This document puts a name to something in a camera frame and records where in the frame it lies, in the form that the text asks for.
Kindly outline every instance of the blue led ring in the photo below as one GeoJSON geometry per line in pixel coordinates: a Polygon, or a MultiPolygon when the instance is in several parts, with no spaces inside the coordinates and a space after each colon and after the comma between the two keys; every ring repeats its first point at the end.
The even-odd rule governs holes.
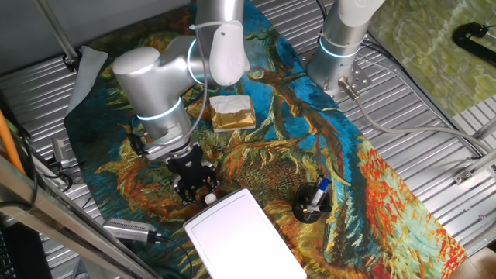
{"type": "Polygon", "coordinates": [[[196,43],[196,39],[194,39],[193,42],[191,42],[191,45],[189,46],[188,57],[187,57],[186,64],[188,65],[189,74],[191,75],[191,77],[193,78],[193,80],[196,81],[196,83],[198,83],[198,84],[203,84],[203,82],[199,81],[195,77],[195,75],[193,74],[193,71],[191,70],[191,65],[190,65],[191,53],[193,52],[193,46],[195,45],[195,43],[196,43]]]}
{"type": "Polygon", "coordinates": [[[328,50],[324,47],[324,45],[322,44],[322,38],[320,38],[320,40],[319,40],[319,44],[320,44],[320,47],[322,48],[322,50],[324,50],[324,51],[325,51],[328,55],[333,56],[333,57],[338,57],[338,58],[348,58],[348,57],[352,57],[352,56],[354,56],[355,54],[357,54],[357,53],[358,53],[358,50],[360,50],[360,48],[359,48],[358,50],[356,50],[356,51],[355,51],[354,53],[352,53],[352,54],[348,54],[348,55],[339,55],[339,54],[334,54],[334,53],[332,53],[332,52],[328,51],[328,50]]]}
{"type": "Polygon", "coordinates": [[[173,112],[175,109],[177,109],[177,107],[180,105],[180,103],[181,103],[181,97],[179,97],[179,100],[177,100],[176,105],[174,105],[171,109],[167,110],[164,113],[160,113],[159,115],[150,116],[150,117],[143,117],[143,116],[137,115],[137,117],[139,120],[143,120],[143,121],[152,121],[152,120],[161,119],[162,117],[169,115],[171,112],[173,112]]]}

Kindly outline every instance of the gold foil package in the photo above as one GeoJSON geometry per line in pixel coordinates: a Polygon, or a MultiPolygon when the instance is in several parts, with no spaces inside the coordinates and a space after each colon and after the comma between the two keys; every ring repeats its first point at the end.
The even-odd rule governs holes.
{"type": "Polygon", "coordinates": [[[214,132],[255,128],[255,110],[248,95],[211,97],[210,107],[214,132]]]}

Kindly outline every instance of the white cloth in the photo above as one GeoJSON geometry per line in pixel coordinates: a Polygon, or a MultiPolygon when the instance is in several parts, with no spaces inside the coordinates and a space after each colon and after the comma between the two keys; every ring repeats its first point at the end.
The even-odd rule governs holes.
{"type": "Polygon", "coordinates": [[[81,101],[86,98],[95,84],[96,77],[102,69],[104,62],[109,57],[107,53],[93,50],[90,47],[82,46],[81,53],[83,57],[79,63],[76,82],[72,90],[71,100],[67,107],[66,115],[69,114],[81,101]]]}
{"type": "Polygon", "coordinates": [[[210,98],[210,106],[217,113],[236,113],[251,109],[251,102],[248,95],[215,96],[210,98]]]}

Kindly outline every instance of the patterned fabric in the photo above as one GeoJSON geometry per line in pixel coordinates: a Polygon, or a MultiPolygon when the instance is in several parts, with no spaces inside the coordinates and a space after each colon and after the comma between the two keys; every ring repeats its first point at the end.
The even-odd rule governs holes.
{"type": "MultiPolygon", "coordinates": [[[[127,50],[164,50],[174,37],[191,35],[195,13],[190,5],[93,42],[90,47],[109,59],[65,125],[103,216],[152,223],[191,252],[196,278],[207,278],[182,229],[202,207],[183,206],[171,187],[175,175],[164,163],[132,151],[126,135],[134,113],[112,74],[113,61],[127,50]]],[[[213,133],[206,110],[195,130],[205,159],[216,167],[219,190],[250,189],[310,278],[448,278],[465,259],[463,248],[317,89],[288,42],[249,2],[244,36],[252,68],[238,84],[208,92],[249,95],[257,128],[213,133]],[[314,224],[301,224],[291,203],[298,187],[319,174],[332,182],[332,211],[314,224]]],[[[202,91],[199,85],[183,97],[193,120],[202,91]]],[[[136,244],[133,250],[164,277],[188,272],[184,255],[173,246],[136,244]]]]}
{"type": "MultiPolygon", "coordinates": [[[[471,22],[493,26],[495,13],[496,0],[386,0],[370,31],[450,115],[457,115],[496,95],[496,67],[457,46],[453,32],[471,22]]],[[[494,50],[489,36],[471,39],[494,50]]]]}

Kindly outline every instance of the orange pole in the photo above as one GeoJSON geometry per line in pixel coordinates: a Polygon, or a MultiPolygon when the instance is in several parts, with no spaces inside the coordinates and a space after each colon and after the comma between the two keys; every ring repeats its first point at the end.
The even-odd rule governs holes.
{"type": "Polygon", "coordinates": [[[0,111],[0,137],[2,138],[5,149],[7,150],[7,155],[9,156],[10,163],[12,163],[14,167],[16,167],[20,172],[26,175],[24,167],[21,163],[21,159],[19,158],[19,154],[17,153],[14,139],[12,138],[12,134],[10,133],[9,126],[7,125],[7,121],[5,120],[2,111],[0,111]]]}

